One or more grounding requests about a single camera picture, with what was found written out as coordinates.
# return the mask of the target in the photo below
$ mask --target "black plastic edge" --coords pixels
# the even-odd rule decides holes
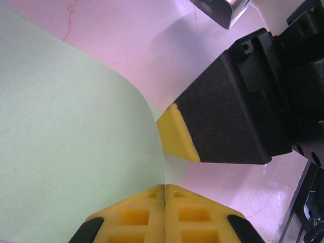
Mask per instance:
[[[92,243],[103,223],[103,218],[94,218],[83,223],[69,243]]]
[[[237,215],[227,217],[241,243],[265,243],[252,224]]]

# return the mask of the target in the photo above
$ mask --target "crack on surface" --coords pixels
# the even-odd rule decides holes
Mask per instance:
[[[193,10],[194,10],[194,18],[195,18],[195,21],[196,21],[196,26],[197,26],[197,29],[199,29],[199,27],[198,27],[197,11],[196,11],[196,6],[194,4],[193,4]]]
[[[271,199],[269,199],[264,206],[262,206],[259,210],[255,211],[252,215],[248,216],[248,218],[251,218],[253,216],[255,216],[256,214],[258,214],[259,212],[261,212],[267,205],[268,203],[270,202]]]
[[[75,0],[73,4],[71,4],[70,6],[68,6],[66,8],[67,12],[69,13],[68,16],[68,30],[67,30],[67,34],[65,35],[65,37],[63,38],[64,41],[66,41],[66,39],[70,36],[71,31],[72,31],[72,16],[73,14],[76,12],[76,6],[79,3],[80,0]]]

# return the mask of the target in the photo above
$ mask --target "black rubber pad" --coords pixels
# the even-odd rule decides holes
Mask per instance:
[[[246,87],[225,51],[175,101],[201,162],[266,164]]]
[[[242,243],[265,243],[248,220],[237,215],[229,215],[227,219]]]
[[[83,223],[69,243],[92,243],[103,223],[103,218],[94,218]]]

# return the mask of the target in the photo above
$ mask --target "silver metal part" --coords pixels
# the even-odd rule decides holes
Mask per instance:
[[[247,9],[251,0],[190,0],[225,29],[229,29]]]

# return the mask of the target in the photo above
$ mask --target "pink table surface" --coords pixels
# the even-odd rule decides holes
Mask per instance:
[[[47,32],[115,69],[160,111],[236,39],[267,26],[259,10],[250,7],[227,31],[189,0],[4,2]],[[276,7],[268,8],[278,12]],[[275,242],[306,159],[293,152],[275,157],[266,167],[188,165],[176,159],[173,163],[187,168],[181,186],[241,211],[267,242]]]

